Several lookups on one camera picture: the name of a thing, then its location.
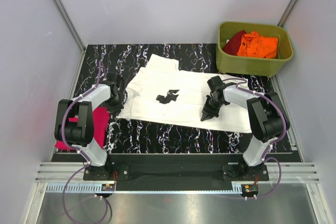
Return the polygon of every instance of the green plastic bin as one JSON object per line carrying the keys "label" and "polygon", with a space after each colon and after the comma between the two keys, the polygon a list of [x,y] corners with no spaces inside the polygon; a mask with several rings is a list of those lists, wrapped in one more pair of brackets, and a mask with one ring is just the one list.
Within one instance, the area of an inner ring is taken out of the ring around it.
{"label": "green plastic bin", "polygon": [[[226,40],[231,39],[241,30],[245,30],[247,33],[257,31],[261,36],[280,38],[276,58],[266,59],[234,56],[223,52],[222,48],[225,46]],[[218,71],[221,73],[241,73],[272,77],[292,57],[293,49],[289,35],[281,27],[241,22],[224,22],[219,27],[216,64]]]}

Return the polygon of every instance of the orange shirt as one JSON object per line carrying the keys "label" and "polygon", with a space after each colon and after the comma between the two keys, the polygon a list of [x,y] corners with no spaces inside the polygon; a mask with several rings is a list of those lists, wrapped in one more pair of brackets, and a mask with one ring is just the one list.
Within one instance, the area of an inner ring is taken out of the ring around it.
{"label": "orange shirt", "polygon": [[241,37],[237,56],[275,58],[278,50],[278,38],[260,36],[257,31]]}

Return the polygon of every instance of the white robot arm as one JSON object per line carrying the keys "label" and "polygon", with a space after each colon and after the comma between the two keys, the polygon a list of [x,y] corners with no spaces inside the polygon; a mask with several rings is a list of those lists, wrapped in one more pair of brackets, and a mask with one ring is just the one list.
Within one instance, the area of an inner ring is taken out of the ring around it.
{"label": "white robot arm", "polygon": [[230,103],[248,110],[253,136],[233,175],[250,177],[260,170],[272,143],[289,129],[289,120],[279,95],[273,91],[259,93],[240,89],[236,83],[224,83],[220,76],[212,77],[207,83],[211,95],[207,96],[201,121],[218,117],[220,108]]}
{"label": "white robot arm", "polygon": [[[110,175],[112,173],[109,155],[102,150],[97,141],[93,137],[93,116],[92,112],[102,103],[107,107],[108,111],[119,114],[123,109],[120,93],[123,90],[123,79],[117,74],[108,74],[106,81],[100,81],[98,86],[78,101],[67,114],[65,121],[64,134],[67,143],[76,150],[80,150],[86,159],[90,160],[91,168],[99,171],[101,176]],[[61,126],[66,110],[73,103],[72,100],[61,100],[58,103],[55,138],[62,141]],[[70,118],[78,118],[77,122],[71,122]]]}

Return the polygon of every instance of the gray wall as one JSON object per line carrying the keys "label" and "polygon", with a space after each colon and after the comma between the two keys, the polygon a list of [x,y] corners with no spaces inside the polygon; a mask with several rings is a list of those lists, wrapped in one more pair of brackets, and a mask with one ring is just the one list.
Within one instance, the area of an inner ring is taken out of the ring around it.
{"label": "gray wall", "polygon": [[293,60],[278,75],[299,142],[336,220],[336,1],[299,0],[285,29]]}
{"label": "gray wall", "polygon": [[85,44],[217,42],[227,20],[277,24],[289,0],[62,0]]}
{"label": "gray wall", "polygon": [[22,223],[80,52],[51,0],[0,0],[0,223]]}

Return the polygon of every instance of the pink cloth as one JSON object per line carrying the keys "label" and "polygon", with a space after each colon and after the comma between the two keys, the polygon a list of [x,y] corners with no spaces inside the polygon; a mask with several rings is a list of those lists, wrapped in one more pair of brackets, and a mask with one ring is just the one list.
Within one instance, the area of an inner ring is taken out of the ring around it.
{"label": "pink cloth", "polygon": [[[110,114],[105,107],[98,107],[93,112],[93,137],[97,141],[98,145],[103,148],[105,141],[105,130],[109,123]],[[78,118],[69,118],[70,122],[77,122]],[[65,146],[62,141],[57,141],[55,147],[60,150],[71,150]]]}

